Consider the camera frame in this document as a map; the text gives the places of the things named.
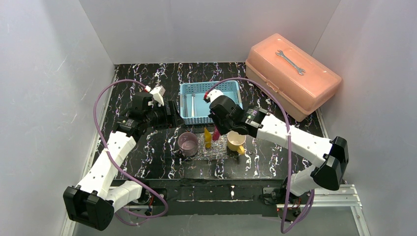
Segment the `pink toothpaste tube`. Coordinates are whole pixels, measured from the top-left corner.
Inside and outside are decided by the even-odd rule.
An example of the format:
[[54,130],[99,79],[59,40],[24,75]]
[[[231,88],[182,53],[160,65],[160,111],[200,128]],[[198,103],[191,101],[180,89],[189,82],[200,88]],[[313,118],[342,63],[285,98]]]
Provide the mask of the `pink toothpaste tube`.
[[220,137],[220,133],[219,133],[217,127],[215,127],[214,132],[212,134],[212,140],[217,141],[217,140],[219,140],[219,137]]

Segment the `blue plastic basket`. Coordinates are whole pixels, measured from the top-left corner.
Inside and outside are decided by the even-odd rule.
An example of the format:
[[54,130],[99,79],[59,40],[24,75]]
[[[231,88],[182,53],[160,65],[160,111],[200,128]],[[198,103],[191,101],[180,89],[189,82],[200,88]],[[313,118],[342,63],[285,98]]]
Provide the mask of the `blue plastic basket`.
[[[212,124],[213,121],[208,117],[209,104],[204,101],[204,95],[206,91],[215,85],[216,82],[198,82],[198,83],[185,83],[180,85],[180,115],[186,125],[198,125],[198,124]],[[227,81],[216,86],[224,93],[225,96],[231,98],[235,103],[242,106],[242,100],[240,96],[240,89],[237,81]],[[192,107],[192,93],[195,93],[195,117],[191,117]],[[188,117],[183,115],[183,96],[187,95],[187,108]]]

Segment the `yellow mug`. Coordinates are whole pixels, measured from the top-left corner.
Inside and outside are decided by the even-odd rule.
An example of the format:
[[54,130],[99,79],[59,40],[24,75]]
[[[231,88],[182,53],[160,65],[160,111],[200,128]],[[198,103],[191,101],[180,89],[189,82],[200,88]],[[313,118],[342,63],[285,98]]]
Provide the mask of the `yellow mug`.
[[227,134],[227,147],[229,150],[237,152],[240,155],[245,154],[243,145],[245,144],[246,136],[241,135],[235,131],[230,131]]

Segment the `purple mug black rim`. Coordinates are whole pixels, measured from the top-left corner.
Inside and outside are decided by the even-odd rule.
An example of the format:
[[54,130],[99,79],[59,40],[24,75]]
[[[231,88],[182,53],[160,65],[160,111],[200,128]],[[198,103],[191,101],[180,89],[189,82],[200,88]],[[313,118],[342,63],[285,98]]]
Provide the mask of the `purple mug black rim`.
[[198,137],[191,132],[182,133],[178,137],[178,146],[183,156],[194,156],[198,152]]

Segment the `yellow toothpaste tube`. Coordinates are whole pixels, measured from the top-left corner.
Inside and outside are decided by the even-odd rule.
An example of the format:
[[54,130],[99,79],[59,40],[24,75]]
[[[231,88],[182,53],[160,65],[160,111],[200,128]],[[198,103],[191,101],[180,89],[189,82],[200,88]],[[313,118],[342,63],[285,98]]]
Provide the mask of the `yellow toothpaste tube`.
[[212,134],[208,131],[207,128],[204,128],[204,141],[205,148],[211,148]]

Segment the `clear glass tray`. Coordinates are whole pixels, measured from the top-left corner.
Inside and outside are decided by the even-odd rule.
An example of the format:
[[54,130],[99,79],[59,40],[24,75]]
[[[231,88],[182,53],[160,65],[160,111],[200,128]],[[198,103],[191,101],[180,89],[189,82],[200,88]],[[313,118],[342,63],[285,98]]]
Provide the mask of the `clear glass tray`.
[[198,138],[197,153],[191,157],[192,160],[218,160],[218,159],[236,159],[240,154],[232,151],[227,147],[226,135],[220,136],[217,141],[211,142],[211,147],[205,147],[204,134],[196,134]]

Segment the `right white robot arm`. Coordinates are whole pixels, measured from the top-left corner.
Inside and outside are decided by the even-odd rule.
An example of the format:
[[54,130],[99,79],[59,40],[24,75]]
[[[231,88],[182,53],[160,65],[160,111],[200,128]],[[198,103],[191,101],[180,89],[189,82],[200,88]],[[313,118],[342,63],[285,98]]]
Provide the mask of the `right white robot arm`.
[[242,109],[225,95],[209,100],[209,118],[221,135],[235,132],[286,146],[289,153],[300,155],[311,163],[305,170],[288,175],[290,195],[299,197],[316,188],[339,190],[349,163],[346,139],[318,137],[287,125],[265,109],[255,106]]

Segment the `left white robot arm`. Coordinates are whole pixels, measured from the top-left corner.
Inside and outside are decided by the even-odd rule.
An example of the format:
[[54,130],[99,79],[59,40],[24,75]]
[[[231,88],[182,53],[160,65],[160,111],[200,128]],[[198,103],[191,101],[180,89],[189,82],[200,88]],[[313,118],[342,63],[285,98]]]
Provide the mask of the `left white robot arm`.
[[179,127],[183,120],[174,101],[164,101],[154,94],[140,92],[131,107],[116,120],[106,147],[85,177],[63,193],[70,220],[96,230],[106,229],[114,213],[142,195],[143,186],[127,180],[111,190],[121,164],[148,128],[161,130]]

